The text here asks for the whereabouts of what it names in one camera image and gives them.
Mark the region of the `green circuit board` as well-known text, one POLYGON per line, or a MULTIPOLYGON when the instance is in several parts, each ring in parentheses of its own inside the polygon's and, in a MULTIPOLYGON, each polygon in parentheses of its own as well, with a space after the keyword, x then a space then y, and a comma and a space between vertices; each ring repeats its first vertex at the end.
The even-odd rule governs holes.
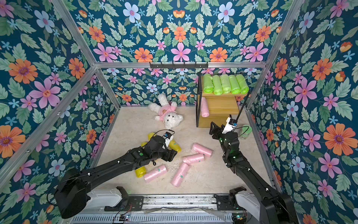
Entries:
POLYGON ((247 216, 243 214, 232 214, 232 222, 233 224, 246 224, 247 216))
POLYGON ((118 218, 118 222, 126 222, 130 218, 130 215, 128 214, 121 214, 118 218))

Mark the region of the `green circuit board right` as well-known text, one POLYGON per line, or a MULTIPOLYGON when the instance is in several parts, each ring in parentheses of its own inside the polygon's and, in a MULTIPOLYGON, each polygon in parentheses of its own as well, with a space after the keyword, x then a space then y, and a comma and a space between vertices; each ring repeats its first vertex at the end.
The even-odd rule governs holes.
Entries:
POLYGON ((247 216, 243 214, 232 214, 232 222, 233 224, 246 224, 247 216))

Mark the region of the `green trash bag roll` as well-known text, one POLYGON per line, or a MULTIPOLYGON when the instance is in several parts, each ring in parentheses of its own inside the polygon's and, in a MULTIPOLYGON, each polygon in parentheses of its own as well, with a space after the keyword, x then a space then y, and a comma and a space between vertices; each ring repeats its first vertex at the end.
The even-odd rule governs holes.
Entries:
POLYGON ((205 93, 212 93, 213 89, 213 77, 210 74, 205 74, 203 76, 203 91, 205 93))
POLYGON ((236 75, 236 80, 241 90, 241 94, 247 94, 249 92, 249 86, 246 82, 246 78, 242 74, 236 75))
POLYGON ((240 88, 240 85, 238 84, 238 81, 237 81, 235 75, 230 75, 229 76, 229 82, 230 82, 230 85, 231 85, 231 93, 232 94, 240 94, 241 93, 241 88, 240 88))
POLYGON ((223 74, 220 76, 223 94, 228 94, 232 91, 232 87, 229 80, 229 75, 223 74))
POLYGON ((222 95, 223 94, 223 89, 222 89, 222 84, 221 84, 221 79, 219 75, 214 75, 212 78, 212 82, 213 82, 213 93, 214 95, 222 95))

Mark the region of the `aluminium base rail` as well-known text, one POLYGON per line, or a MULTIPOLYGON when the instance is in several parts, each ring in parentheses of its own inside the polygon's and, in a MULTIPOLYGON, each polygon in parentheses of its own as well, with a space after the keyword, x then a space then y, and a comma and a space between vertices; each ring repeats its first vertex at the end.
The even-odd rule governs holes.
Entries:
POLYGON ((294 203, 286 194, 266 188, 261 195, 250 193, 245 188, 232 189, 224 195, 134 195, 122 188, 94 190, 86 193, 55 194, 61 218, 72 220, 84 210, 105 208, 106 211, 135 211, 142 209, 210 209, 216 204, 218 210, 246 210, 262 224, 297 224, 294 203))

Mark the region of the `upper green lidded jar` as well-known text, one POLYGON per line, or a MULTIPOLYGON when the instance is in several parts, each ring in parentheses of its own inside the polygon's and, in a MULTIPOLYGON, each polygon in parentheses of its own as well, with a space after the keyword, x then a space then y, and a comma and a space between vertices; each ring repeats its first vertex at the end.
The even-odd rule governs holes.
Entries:
POLYGON ((247 139, 251 133, 252 133, 252 127, 249 125, 244 125, 241 129, 240 138, 247 139))

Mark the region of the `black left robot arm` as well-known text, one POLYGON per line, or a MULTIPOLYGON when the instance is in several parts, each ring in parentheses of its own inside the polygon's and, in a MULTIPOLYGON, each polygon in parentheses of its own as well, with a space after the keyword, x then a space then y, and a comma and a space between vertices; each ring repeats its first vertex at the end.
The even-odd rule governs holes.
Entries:
POLYGON ((71 218, 85 209, 88 195, 99 185, 121 174, 139 169, 157 159, 171 162, 177 151, 168 148, 161 136, 152 137, 146 145, 129 150, 123 156, 92 169, 70 169, 58 183, 54 193, 63 219, 71 218))

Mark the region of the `green circuit board left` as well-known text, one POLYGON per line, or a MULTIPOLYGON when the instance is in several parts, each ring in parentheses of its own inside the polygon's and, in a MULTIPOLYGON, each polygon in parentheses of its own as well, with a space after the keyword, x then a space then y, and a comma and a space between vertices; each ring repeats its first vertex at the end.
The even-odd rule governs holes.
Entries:
POLYGON ((126 222, 130 218, 130 215, 128 214, 121 214, 118 218, 118 222, 126 222))

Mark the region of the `white plush bunny pink shirt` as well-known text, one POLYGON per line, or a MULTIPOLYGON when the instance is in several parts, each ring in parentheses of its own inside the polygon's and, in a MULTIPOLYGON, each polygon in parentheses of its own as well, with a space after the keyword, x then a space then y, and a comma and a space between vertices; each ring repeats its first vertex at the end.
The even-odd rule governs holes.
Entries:
POLYGON ((173 129, 177 127, 182 121, 183 116, 177 114, 177 103, 169 102, 165 94, 158 95, 159 104, 151 103, 148 107, 151 111, 155 112, 156 121, 162 121, 166 129, 173 129))

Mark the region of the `yellow trash bag roll large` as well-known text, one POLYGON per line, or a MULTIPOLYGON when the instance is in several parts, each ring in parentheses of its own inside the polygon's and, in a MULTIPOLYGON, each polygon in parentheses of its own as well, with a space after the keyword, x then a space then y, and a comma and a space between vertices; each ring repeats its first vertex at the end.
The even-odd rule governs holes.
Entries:
POLYGON ((140 167, 135 170, 135 174, 137 178, 143 177, 147 173, 147 170, 145 167, 140 167))

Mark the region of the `wooden shelf black metal frame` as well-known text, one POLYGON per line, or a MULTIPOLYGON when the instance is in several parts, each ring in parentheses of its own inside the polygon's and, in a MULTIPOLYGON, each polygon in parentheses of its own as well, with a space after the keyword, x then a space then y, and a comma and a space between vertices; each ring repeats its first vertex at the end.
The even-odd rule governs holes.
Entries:
POLYGON ((248 102, 250 93, 246 94, 222 94, 214 95, 213 93, 205 93, 203 91, 204 79, 203 76, 198 77, 198 92, 196 105, 196 126, 198 128, 210 128, 211 122, 217 125, 226 124, 226 119, 233 116, 238 120, 242 109, 248 102), (203 117, 201 113, 202 99, 205 98, 209 116, 203 117))

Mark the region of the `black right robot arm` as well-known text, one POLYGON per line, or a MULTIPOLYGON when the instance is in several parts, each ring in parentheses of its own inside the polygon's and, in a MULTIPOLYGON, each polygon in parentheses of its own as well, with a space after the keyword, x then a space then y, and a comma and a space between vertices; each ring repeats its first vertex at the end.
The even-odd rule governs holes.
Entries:
POLYGON ((251 166, 240 151, 238 133, 224 131, 224 126, 211 122, 209 134, 219 141, 223 150, 223 161, 234 174, 240 177, 250 189, 230 190, 232 205, 245 209, 260 224, 298 224, 294 202, 290 196, 271 187, 251 166))

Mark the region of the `black hook rail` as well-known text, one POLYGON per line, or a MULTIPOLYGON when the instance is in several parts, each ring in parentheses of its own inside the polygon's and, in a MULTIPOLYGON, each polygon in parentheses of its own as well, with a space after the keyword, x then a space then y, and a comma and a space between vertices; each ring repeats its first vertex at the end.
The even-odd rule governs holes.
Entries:
POLYGON ((208 63, 183 62, 183 63, 149 63, 151 69, 207 69, 208 63))

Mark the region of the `yellow trash bag roll right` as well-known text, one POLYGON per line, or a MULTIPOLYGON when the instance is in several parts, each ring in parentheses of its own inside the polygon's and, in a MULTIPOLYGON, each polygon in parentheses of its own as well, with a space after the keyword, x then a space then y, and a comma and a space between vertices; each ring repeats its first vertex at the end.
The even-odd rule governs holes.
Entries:
POLYGON ((180 145, 175 140, 170 141, 169 147, 170 147, 171 150, 174 150, 174 151, 176 151, 178 153, 182 151, 180 145))

